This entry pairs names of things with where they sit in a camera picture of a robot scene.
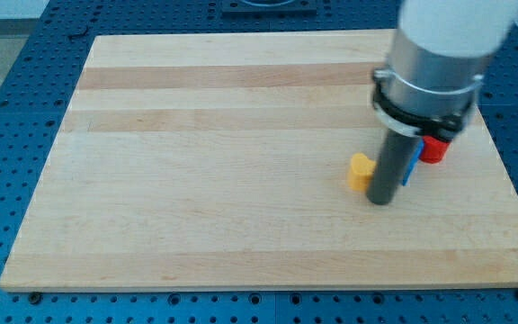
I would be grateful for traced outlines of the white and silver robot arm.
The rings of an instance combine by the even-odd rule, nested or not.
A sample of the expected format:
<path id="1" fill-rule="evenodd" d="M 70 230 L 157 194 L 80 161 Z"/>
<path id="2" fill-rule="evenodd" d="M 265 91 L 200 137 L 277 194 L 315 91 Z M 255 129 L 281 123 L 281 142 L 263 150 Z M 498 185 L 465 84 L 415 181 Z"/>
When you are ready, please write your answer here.
<path id="1" fill-rule="evenodd" d="M 388 136 L 452 141 L 469 124 L 486 70 L 518 12 L 518 0 L 405 0 L 373 106 Z"/>

